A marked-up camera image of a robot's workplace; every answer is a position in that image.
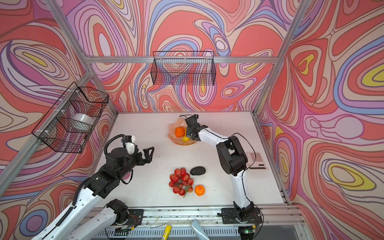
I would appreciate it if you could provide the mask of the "large fake orange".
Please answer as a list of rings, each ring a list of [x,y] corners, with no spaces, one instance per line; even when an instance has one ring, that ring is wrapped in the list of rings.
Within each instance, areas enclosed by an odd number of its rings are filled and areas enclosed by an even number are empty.
[[[186,135],[186,130],[183,127],[175,128],[175,136],[177,138],[183,138]]]

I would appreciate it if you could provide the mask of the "fake strawberry bunch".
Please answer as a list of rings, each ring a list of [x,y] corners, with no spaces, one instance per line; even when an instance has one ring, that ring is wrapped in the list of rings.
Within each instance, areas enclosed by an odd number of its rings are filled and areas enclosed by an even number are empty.
[[[184,197],[194,191],[194,179],[184,167],[176,168],[174,173],[170,174],[169,179],[169,187],[172,188],[174,194]]]

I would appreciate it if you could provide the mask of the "dark fake avocado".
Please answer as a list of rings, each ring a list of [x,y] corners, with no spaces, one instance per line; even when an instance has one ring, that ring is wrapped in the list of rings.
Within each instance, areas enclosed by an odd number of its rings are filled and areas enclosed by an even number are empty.
[[[197,166],[190,170],[191,176],[201,176],[201,175],[204,175],[205,173],[206,173],[206,169],[202,166]]]

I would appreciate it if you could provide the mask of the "small fake tangerine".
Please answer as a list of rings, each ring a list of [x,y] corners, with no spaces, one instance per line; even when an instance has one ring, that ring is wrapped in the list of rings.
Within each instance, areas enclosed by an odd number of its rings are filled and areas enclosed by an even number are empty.
[[[206,190],[205,187],[202,185],[198,185],[195,187],[195,194],[199,197],[203,196],[205,194]]]

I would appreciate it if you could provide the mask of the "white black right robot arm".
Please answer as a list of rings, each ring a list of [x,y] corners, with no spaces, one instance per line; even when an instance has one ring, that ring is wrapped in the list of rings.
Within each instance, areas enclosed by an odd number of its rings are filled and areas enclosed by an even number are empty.
[[[216,148],[220,166],[230,176],[235,194],[234,216],[231,218],[244,222],[253,213],[255,204],[251,200],[247,186],[248,157],[241,142],[235,135],[225,137],[214,132],[208,126],[201,125],[199,116],[196,114],[184,115],[183,117],[187,124],[186,137]]]

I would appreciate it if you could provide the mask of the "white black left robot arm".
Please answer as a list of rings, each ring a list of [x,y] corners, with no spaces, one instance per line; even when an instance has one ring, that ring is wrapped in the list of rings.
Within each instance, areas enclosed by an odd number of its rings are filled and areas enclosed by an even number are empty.
[[[125,225],[131,216],[128,206],[115,199],[91,220],[80,225],[84,217],[119,184],[133,174],[134,167],[151,163],[155,148],[139,150],[134,136],[120,134],[108,140],[104,146],[106,163],[93,175],[80,183],[72,203],[45,227],[35,240],[90,240],[101,230],[117,224]]]

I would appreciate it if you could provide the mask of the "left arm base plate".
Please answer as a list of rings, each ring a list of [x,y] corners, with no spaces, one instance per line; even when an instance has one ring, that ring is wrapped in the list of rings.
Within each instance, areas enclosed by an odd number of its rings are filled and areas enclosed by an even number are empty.
[[[117,213],[115,225],[125,225],[129,227],[137,227],[142,224],[144,216],[143,209],[128,209]]]

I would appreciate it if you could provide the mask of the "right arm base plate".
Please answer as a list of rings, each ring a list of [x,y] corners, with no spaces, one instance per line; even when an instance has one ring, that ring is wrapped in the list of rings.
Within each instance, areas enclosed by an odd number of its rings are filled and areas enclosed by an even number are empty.
[[[235,208],[222,208],[217,216],[222,219],[223,224],[252,224],[260,225],[263,223],[262,213],[259,209],[253,208],[245,215],[237,211]]]

